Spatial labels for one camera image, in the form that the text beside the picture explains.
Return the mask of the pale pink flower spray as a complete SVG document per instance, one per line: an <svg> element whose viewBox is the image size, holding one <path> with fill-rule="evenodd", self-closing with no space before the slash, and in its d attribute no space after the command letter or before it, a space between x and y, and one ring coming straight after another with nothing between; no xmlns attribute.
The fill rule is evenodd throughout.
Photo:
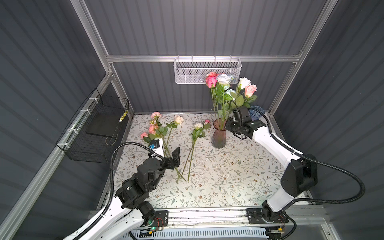
<svg viewBox="0 0 384 240"><path fill-rule="evenodd" d="M149 143L150 140L154 139L162 139L165 140L167 136L167 130L166 123L162 124L160 122L160 118L162 115L159 112L154 112L151 114L151 120L150 120L150 127L148 133L141 134L141 139L144 140L146 143Z"/></svg>

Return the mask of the white rose stem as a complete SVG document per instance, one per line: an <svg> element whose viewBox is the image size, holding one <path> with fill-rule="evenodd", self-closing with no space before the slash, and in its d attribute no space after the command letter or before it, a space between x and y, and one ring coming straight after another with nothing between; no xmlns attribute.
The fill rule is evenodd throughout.
<svg viewBox="0 0 384 240"><path fill-rule="evenodd" d="M240 86L241 86L242 89L243 89L244 87L249 86L249 85L251 85L251 81L250 81L249 79L247 79L247 78L240 78L237 87L240 87ZM234 109L234 108L236 108L236 107L234 106L235 90L232 90L232 89L231 89L230 97L232 97L232 101L231 101L231 103L230 103L230 107L231 107L232 109Z"/></svg>

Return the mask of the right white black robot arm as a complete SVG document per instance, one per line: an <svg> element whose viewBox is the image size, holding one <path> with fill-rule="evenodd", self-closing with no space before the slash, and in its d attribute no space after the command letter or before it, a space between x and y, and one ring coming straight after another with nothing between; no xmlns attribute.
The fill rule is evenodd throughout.
<svg viewBox="0 0 384 240"><path fill-rule="evenodd" d="M276 221L293 205L297 196L318 183L317 164L300 157L301 152L277 137L270 122L253 121L247 107L235 108L234 116L227 120L225 129L241 140L249 138L262 145L284 167L281 187L262 205L260 215L266 223Z"/></svg>

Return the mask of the blue purple glass vase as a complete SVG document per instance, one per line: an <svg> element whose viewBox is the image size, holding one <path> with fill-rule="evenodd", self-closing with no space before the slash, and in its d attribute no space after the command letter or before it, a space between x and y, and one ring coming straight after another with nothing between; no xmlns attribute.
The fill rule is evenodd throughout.
<svg viewBox="0 0 384 240"><path fill-rule="evenodd" d="M260 106L251 106L248 108L252 121L258 120L265 114L265 110Z"/></svg>

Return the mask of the light pink rose stem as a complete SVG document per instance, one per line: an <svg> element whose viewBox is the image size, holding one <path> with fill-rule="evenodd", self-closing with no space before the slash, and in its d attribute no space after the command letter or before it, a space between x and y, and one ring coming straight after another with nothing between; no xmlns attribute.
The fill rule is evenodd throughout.
<svg viewBox="0 0 384 240"><path fill-rule="evenodd" d="M242 87L237 87L235 90L235 100L234 100L234 106L239 107L247 107L249 108L251 104L257 99L257 95L255 93L257 92L257 86L256 85L249 85L242 89Z"/></svg>

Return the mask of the red pink glass vase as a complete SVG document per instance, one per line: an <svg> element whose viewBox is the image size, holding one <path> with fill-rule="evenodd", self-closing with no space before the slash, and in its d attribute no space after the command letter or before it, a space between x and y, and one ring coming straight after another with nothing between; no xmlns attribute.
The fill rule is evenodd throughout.
<svg viewBox="0 0 384 240"><path fill-rule="evenodd" d="M219 118L213 123L215 130L211 139L211 144L216 149L224 148L227 143L227 130L225 129L226 122L226 120Z"/></svg>

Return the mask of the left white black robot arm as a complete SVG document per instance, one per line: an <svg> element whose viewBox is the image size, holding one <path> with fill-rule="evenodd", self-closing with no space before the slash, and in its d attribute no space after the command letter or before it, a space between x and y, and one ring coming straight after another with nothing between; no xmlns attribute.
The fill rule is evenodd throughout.
<svg viewBox="0 0 384 240"><path fill-rule="evenodd" d="M144 147L149 157L122 186L112 191L106 205L67 240L116 240L125 233L152 224L156 211L147 201L166 170L180 166L180 148L170 158L163 157L162 148Z"/></svg>

